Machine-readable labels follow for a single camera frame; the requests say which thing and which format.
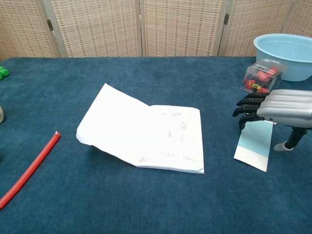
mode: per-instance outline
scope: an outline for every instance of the light blue basin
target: light blue basin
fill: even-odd
[[[302,81],[312,76],[312,38],[292,34],[265,34],[254,39],[256,60],[273,59],[287,66],[284,80]]]

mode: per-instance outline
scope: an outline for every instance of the wicker panel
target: wicker panel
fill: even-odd
[[[254,39],[280,33],[291,0],[236,0],[226,37],[225,56],[254,56]]]
[[[136,0],[52,0],[69,57],[138,56]]]
[[[300,0],[293,14],[286,33],[312,37],[312,1]]]
[[[213,54],[222,0],[144,0],[147,56]]]
[[[0,59],[55,56],[35,0],[0,0],[0,11]]]

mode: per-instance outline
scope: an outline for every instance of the black robotic finger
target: black robotic finger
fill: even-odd
[[[232,116],[236,117],[241,113],[256,113],[258,108],[259,108],[259,105],[240,106],[235,109]]]
[[[243,130],[245,128],[246,122],[259,121],[259,120],[264,120],[264,118],[258,116],[256,113],[245,114],[240,118],[238,122],[239,129]]]
[[[242,105],[260,105],[261,102],[264,101],[264,97],[248,97],[244,98],[241,101],[239,101],[236,105],[237,106],[242,106]]]
[[[265,98],[270,93],[250,93],[247,94],[244,98]]]

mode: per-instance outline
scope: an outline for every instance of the clear plastic box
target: clear plastic box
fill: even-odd
[[[287,67],[275,60],[264,59],[247,68],[241,90],[247,93],[268,93],[278,87]]]

